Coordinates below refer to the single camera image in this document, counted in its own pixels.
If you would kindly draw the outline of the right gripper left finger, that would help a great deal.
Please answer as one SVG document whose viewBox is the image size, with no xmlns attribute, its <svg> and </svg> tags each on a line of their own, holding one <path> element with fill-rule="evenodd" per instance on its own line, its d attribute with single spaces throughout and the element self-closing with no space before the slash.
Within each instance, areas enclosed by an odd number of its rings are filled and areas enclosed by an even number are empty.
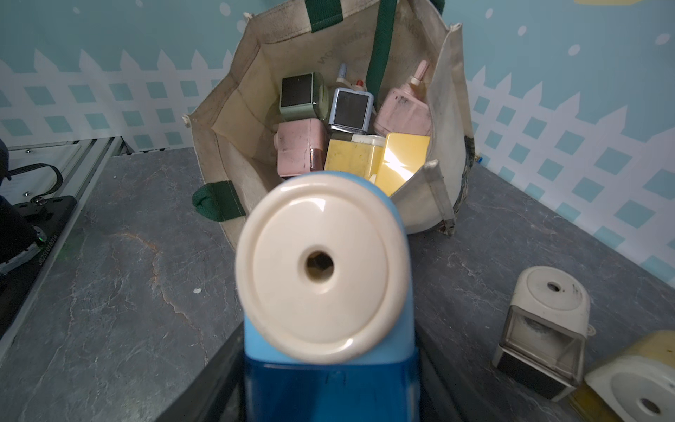
<svg viewBox="0 0 675 422">
<path fill-rule="evenodd" d="M 239 325 L 159 421 L 244 421 L 244 326 Z"/>
</svg>

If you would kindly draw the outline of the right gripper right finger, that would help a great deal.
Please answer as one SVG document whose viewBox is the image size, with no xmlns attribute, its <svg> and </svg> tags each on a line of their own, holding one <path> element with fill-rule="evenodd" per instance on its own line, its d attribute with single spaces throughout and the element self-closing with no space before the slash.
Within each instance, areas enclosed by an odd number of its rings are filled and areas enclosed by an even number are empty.
<svg viewBox="0 0 675 422">
<path fill-rule="evenodd" d="M 450 362 L 431 335 L 416 330 L 421 421 L 492 421 L 493 409 Z"/>
</svg>

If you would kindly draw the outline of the cream pencil sharpener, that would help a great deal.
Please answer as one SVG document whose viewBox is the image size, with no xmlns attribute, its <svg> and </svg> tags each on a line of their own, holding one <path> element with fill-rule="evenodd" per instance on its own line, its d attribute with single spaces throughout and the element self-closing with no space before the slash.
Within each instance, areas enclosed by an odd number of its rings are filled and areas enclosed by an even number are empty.
<svg viewBox="0 0 675 422">
<path fill-rule="evenodd" d="M 591 301 L 583 285 L 554 267 L 517 279 L 492 365 L 553 402 L 583 381 Z"/>
</svg>

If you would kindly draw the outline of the blue pencil sharpener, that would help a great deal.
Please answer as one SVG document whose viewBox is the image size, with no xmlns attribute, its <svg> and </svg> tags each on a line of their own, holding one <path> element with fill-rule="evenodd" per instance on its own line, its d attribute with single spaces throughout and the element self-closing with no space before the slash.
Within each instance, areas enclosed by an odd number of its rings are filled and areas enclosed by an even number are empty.
<svg viewBox="0 0 675 422">
<path fill-rule="evenodd" d="M 345 172 L 290 179 L 236 250 L 249 421 L 416 421 L 408 238 L 396 207 Z"/>
</svg>

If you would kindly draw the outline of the beige canvas tote bag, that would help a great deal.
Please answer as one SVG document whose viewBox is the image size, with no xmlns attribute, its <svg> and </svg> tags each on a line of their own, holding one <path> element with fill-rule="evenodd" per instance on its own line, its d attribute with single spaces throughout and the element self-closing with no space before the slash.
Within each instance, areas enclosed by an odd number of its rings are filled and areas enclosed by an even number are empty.
<svg viewBox="0 0 675 422">
<path fill-rule="evenodd" d="M 409 233 L 453 234 L 475 154 L 463 26 L 441 1 L 288 1 L 252 17 L 230 71 L 188 115 L 193 205 L 237 244 L 285 179 L 346 170 Z"/>
</svg>

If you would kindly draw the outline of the yellow white pencil sharpener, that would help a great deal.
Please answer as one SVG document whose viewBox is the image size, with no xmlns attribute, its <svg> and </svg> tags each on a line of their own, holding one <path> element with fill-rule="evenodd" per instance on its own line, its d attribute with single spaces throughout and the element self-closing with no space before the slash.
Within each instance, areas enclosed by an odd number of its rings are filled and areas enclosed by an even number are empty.
<svg viewBox="0 0 675 422">
<path fill-rule="evenodd" d="M 570 406 L 584 421 L 673 421 L 674 332 L 653 332 L 586 374 Z"/>
</svg>

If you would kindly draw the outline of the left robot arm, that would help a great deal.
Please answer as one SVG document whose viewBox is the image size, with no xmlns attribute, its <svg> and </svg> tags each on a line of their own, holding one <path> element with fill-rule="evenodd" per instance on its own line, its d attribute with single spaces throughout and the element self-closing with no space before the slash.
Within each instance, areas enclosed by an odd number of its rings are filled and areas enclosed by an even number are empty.
<svg viewBox="0 0 675 422">
<path fill-rule="evenodd" d="M 71 195 L 51 196 L 63 184 L 57 167 L 36 163 L 12 169 L 9 151 L 1 145 L 1 181 L 43 168 L 56 174 L 45 193 L 17 205 L 1 199 L 1 334 L 12 326 L 77 205 Z"/>
</svg>

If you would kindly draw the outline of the yellow flat pencil sharpener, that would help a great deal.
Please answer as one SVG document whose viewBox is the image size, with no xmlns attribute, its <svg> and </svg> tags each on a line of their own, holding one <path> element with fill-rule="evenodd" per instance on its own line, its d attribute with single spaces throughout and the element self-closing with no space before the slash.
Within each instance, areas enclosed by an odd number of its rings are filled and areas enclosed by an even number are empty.
<svg viewBox="0 0 675 422">
<path fill-rule="evenodd" d="M 389 133 L 374 184 L 393 195 L 424 165 L 430 142 L 430 136 Z"/>
</svg>

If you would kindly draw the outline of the dirty yellow pencil sharpener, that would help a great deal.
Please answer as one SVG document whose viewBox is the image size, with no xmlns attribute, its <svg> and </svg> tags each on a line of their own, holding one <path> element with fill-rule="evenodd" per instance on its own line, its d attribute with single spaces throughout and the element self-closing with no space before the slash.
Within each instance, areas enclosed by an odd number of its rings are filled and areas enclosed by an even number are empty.
<svg viewBox="0 0 675 422">
<path fill-rule="evenodd" d="M 324 169 L 347 172 L 374 183 L 385 143 L 379 135 L 353 135 L 349 141 L 330 139 Z"/>
</svg>

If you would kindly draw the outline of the pink boxy pencil sharpener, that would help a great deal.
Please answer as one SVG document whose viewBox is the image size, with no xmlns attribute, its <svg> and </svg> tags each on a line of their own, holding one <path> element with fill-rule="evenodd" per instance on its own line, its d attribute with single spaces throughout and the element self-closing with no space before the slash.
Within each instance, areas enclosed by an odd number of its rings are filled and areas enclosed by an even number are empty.
<svg viewBox="0 0 675 422">
<path fill-rule="evenodd" d="M 282 178 L 324 170 L 329 138 L 316 118 L 286 121 L 274 135 L 277 172 Z"/>
</svg>

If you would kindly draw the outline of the green square pencil sharpener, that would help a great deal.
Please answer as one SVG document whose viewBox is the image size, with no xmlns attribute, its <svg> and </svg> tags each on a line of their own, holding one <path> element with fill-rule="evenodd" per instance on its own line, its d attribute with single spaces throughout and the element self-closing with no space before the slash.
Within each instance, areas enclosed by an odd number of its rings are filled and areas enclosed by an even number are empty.
<svg viewBox="0 0 675 422">
<path fill-rule="evenodd" d="M 279 111 L 285 121 L 319 119 L 329 113 L 330 96 L 319 72 L 284 77 L 281 80 Z"/>
</svg>

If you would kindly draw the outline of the light blue square sharpener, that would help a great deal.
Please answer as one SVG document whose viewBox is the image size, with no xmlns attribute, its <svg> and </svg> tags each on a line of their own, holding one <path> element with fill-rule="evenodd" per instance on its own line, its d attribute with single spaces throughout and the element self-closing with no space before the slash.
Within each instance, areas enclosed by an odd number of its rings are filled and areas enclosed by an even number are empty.
<svg viewBox="0 0 675 422">
<path fill-rule="evenodd" d="M 341 63 L 328 122 L 330 138 L 345 141 L 353 135 L 367 135 L 374 113 L 374 96 L 363 80 L 348 80 L 347 71 L 347 64 Z"/>
</svg>

